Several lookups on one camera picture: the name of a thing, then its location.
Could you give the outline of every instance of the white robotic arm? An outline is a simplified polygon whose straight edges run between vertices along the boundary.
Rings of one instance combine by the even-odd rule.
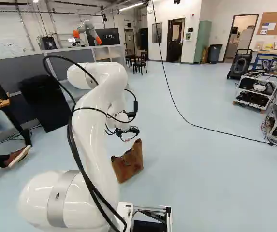
[[[99,85],[83,96],[75,108],[92,107],[112,115],[123,111],[125,68],[114,62],[83,65]],[[119,115],[119,120],[128,121],[124,115]],[[118,183],[104,146],[106,122],[106,116],[95,110],[75,111],[72,117],[73,134],[79,153],[85,158],[86,173],[101,195],[117,209]],[[129,127],[122,124],[125,130]],[[50,171],[34,177],[20,195],[19,210],[29,223],[44,231],[67,228],[67,231],[107,232],[110,228],[91,198],[82,175],[74,170]],[[107,214],[115,220],[108,210]]]
[[[128,79],[125,68],[114,62],[80,65],[93,78],[71,66],[67,73],[70,83],[78,88],[84,88],[87,83],[93,90],[77,102],[72,127],[68,127],[67,132],[71,141],[70,131],[73,130],[77,150],[84,158],[85,165],[76,162],[82,173],[79,170],[48,171],[35,176],[20,194],[20,214],[27,222],[46,232],[108,232],[111,228],[129,232],[133,215],[141,212],[158,220],[167,232],[171,232],[170,207],[134,207],[132,203],[118,201],[118,183],[105,149],[105,124],[118,129],[118,136],[122,132],[132,132],[129,124],[123,122],[135,118],[137,100],[134,101],[134,112],[124,112],[123,93]],[[98,192],[96,196],[94,188],[90,189],[92,183],[88,178]],[[99,194],[104,200],[98,200]]]

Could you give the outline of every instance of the window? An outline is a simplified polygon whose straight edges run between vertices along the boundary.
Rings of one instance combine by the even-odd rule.
[[[152,24],[152,40],[154,44],[162,43],[162,23]]]

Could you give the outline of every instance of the digital clock display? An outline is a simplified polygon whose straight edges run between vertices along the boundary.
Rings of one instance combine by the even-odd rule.
[[[97,35],[102,41],[102,45],[115,45],[120,44],[118,28],[102,28],[95,29]],[[95,46],[94,38],[87,36],[89,46]]]

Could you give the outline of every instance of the black trash can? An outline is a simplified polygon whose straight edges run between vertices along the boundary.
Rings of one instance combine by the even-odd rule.
[[[222,44],[212,44],[208,49],[208,58],[207,62],[211,64],[215,64],[219,60]]]

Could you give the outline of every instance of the door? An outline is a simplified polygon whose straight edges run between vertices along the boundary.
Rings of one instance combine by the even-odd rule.
[[[141,49],[148,51],[148,28],[140,28]]]
[[[131,54],[135,54],[134,30],[124,29],[124,33],[125,33],[125,43],[126,43],[127,49],[131,50]]]
[[[182,45],[182,22],[168,21],[168,33],[167,33],[167,62],[174,62],[179,59],[181,55]]]
[[[233,62],[238,49],[249,49],[258,17],[259,14],[234,15],[223,56],[224,62]]]

